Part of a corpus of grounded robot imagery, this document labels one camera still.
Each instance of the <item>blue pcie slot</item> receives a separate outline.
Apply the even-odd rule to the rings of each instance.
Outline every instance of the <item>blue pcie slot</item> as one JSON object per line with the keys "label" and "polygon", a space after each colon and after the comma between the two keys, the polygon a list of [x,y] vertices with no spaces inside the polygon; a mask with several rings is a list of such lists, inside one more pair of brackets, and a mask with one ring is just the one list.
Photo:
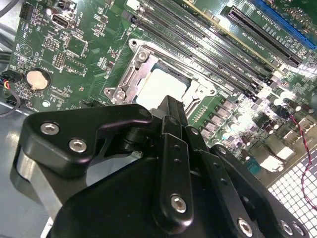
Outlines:
{"label": "blue pcie slot", "polygon": [[265,15],[275,21],[279,26],[281,26],[287,33],[292,37],[297,39],[301,44],[310,48],[316,49],[316,45],[312,43],[307,37],[295,29],[291,24],[284,20],[275,10],[273,10],[269,5],[267,5],[262,0],[249,0],[254,6],[260,9]]}

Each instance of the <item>screw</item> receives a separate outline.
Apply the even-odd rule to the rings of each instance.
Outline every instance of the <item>screw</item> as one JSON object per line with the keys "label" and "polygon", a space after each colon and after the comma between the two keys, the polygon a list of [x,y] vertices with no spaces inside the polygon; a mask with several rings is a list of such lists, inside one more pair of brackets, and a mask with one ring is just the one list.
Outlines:
{"label": "screw", "polygon": [[238,225],[239,228],[241,229],[241,231],[247,236],[247,237],[252,237],[253,236],[253,232],[252,229],[250,227],[250,225],[242,218],[238,219]]}
{"label": "screw", "polygon": [[222,154],[224,154],[224,155],[227,153],[226,150],[223,149],[222,147],[219,147],[219,151],[220,151]]}
{"label": "screw", "polygon": [[73,139],[69,142],[69,148],[77,153],[83,153],[87,149],[87,145],[82,140]]}
{"label": "screw", "polygon": [[192,131],[192,133],[194,133],[195,135],[198,135],[198,134],[199,134],[198,131],[197,131],[195,128],[192,128],[191,131]]}
{"label": "screw", "polygon": [[118,99],[123,99],[124,93],[123,92],[117,92],[117,98]]}
{"label": "screw", "polygon": [[177,196],[177,195],[172,196],[171,205],[179,213],[186,212],[186,209],[187,209],[186,202],[180,196]]}
{"label": "screw", "polygon": [[59,127],[54,123],[47,122],[41,125],[41,132],[46,135],[56,135],[59,133]]}
{"label": "screw", "polygon": [[290,236],[293,235],[292,229],[290,228],[290,226],[285,221],[281,221],[281,226],[283,227],[283,229],[285,230],[285,232],[287,234],[289,234]]}
{"label": "screw", "polygon": [[139,52],[138,58],[140,61],[145,61],[147,59],[147,54],[143,51]]}
{"label": "screw", "polygon": [[104,93],[107,94],[107,95],[110,95],[110,94],[111,94],[111,91],[110,91],[110,89],[105,89],[105,90],[104,90]]}
{"label": "screw", "polygon": [[302,228],[300,226],[298,226],[295,222],[293,223],[293,227],[295,228],[295,230],[301,234],[302,236],[305,235],[304,231],[302,230]]}

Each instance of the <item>cable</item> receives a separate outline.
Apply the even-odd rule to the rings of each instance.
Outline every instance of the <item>cable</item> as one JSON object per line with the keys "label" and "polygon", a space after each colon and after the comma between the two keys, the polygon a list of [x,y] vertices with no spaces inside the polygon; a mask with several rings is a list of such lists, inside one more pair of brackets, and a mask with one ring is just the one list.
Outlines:
{"label": "cable", "polygon": [[8,111],[8,112],[6,112],[6,113],[0,114],[0,118],[6,117],[6,116],[12,114],[14,111],[16,111],[16,110],[21,106],[21,100],[20,100],[19,96],[17,95],[17,93],[16,93],[13,89],[10,88],[10,85],[9,85],[9,82],[8,82],[8,81],[5,81],[5,82],[4,82],[4,87],[5,87],[5,88],[7,89],[7,91],[9,91],[9,92],[13,95],[13,97],[16,99],[16,104],[15,104],[15,106],[14,106],[10,111]]}
{"label": "cable", "polygon": [[5,14],[7,14],[17,3],[19,0],[11,0],[2,10],[0,10],[0,17],[3,17]]}
{"label": "cable", "polygon": [[308,164],[307,164],[307,166],[305,167],[305,170],[304,170],[304,172],[303,172],[303,174],[302,174],[302,178],[301,178],[302,193],[303,193],[303,196],[304,196],[306,202],[307,202],[309,205],[311,205],[311,207],[312,207],[315,211],[317,211],[317,207],[313,204],[313,202],[312,202],[312,201],[309,199],[309,197],[307,197],[307,195],[305,194],[305,188],[304,188],[306,173],[310,170],[311,166],[313,165],[313,163],[312,163],[312,155],[311,155],[311,153],[310,153],[310,151],[309,151],[309,148],[308,148],[308,145],[307,145],[307,140],[306,140],[306,138],[305,138],[305,135],[304,135],[304,132],[303,132],[303,130],[302,130],[302,127],[301,127],[301,126],[299,125],[299,123],[295,120],[295,118],[294,118],[293,115],[290,116],[290,119],[293,120],[293,122],[297,125],[297,127],[298,127],[298,129],[299,129],[299,131],[300,131],[300,134],[301,134],[301,136],[302,136],[302,140],[303,140],[303,143],[304,143],[304,146],[305,146],[305,150],[306,150],[306,152],[307,152],[307,157],[308,157]]}

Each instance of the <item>motherboard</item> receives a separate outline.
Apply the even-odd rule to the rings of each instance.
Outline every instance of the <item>motherboard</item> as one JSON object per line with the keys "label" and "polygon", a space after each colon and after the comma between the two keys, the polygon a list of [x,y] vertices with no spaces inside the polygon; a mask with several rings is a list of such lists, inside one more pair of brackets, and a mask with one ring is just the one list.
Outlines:
{"label": "motherboard", "polygon": [[170,95],[209,147],[281,171],[301,138],[289,115],[305,132],[316,124],[316,10],[296,0],[27,0],[2,76],[35,112],[150,110]]}

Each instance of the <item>metal grille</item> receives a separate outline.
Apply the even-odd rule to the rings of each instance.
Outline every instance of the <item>metal grille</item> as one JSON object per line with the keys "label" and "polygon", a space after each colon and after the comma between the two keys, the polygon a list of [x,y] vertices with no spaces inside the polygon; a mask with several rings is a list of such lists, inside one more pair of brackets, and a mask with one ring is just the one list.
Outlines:
{"label": "metal grille", "polygon": [[[312,151],[313,167],[306,173],[305,193],[317,205],[317,150]],[[301,177],[308,164],[304,158],[268,190],[317,238],[317,211],[306,203],[301,190]]]}

